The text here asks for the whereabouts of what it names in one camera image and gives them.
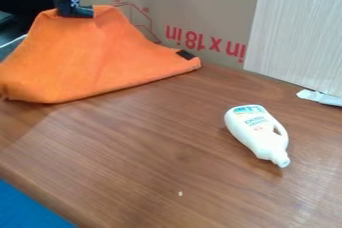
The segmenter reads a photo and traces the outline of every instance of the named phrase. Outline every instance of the cardboard box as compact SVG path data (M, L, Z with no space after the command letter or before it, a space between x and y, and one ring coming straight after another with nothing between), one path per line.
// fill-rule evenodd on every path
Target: cardboard box
M82 0L120 6L148 38L242 68L257 0Z

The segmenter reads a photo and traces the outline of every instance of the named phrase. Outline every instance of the blue mat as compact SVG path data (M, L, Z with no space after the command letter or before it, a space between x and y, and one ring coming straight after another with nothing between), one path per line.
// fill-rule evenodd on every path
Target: blue mat
M75 225L0 180L1 228L73 228Z

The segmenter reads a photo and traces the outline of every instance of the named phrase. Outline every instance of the wooden board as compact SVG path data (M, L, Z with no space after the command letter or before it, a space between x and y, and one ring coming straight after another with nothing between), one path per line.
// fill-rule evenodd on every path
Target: wooden board
M0 176L86 227L339 227L341 109L298 91L207 65L68 104L1 102ZM288 130L288 168L225 128L249 103Z

